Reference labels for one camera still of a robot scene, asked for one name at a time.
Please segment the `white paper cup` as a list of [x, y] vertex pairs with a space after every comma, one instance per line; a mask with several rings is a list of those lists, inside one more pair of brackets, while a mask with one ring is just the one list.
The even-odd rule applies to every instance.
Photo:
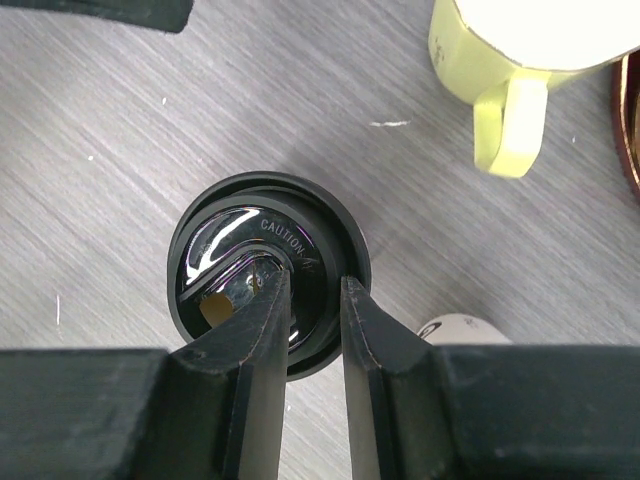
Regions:
[[489, 322], [460, 313], [436, 317], [427, 322], [417, 335], [430, 345], [482, 345], [511, 342]]

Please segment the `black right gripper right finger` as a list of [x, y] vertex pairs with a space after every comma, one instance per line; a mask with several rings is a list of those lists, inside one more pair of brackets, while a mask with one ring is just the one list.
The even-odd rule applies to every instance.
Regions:
[[635, 479], [639, 350], [432, 346], [341, 285], [357, 479]]

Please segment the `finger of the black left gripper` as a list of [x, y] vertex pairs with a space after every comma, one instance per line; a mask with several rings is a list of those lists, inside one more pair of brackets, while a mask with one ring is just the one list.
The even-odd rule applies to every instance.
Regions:
[[84, 15], [166, 33], [180, 33], [192, 0], [1, 0], [1, 6]]

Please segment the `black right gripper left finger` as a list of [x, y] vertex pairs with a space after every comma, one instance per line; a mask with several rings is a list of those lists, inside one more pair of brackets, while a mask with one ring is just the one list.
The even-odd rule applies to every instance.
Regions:
[[290, 307], [278, 273], [174, 352], [3, 352], [2, 477], [276, 478]]

